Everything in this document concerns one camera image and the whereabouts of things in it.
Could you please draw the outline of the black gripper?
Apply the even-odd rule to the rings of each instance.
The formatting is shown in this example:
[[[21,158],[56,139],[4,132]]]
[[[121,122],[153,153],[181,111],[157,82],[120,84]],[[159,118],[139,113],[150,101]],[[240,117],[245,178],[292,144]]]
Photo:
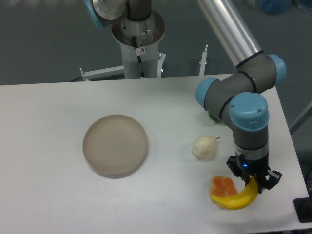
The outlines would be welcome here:
[[[241,178],[247,185],[251,177],[254,177],[258,184],[258,193],[263,190],[270,190],[277,185],[282,177],[278,171],[271,170],[269,167],[268,147],[256,150],[246,150],[235,147],[235,155],[227,160],[227,166],[232,173]]]

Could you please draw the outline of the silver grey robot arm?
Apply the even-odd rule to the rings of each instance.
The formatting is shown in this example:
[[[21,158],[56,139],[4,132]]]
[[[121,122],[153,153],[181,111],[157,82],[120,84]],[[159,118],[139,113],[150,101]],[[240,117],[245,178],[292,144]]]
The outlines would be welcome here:
[[[126,78],[155,78],[160,74],[156,46],[165,32],[162,16],[149,0],[87,0],[95,25],[112,27],[123,53]],[[236,68],[224,80],[204,79],[197,102],[233,133],[235,155],[227,165],[245,182],[256,180],[261,193],[273,188],[282,174],[268,165],[269,111],[262,93],[286,76],[284,61],[266,55],[230,0],[200,0],[200,9]]]

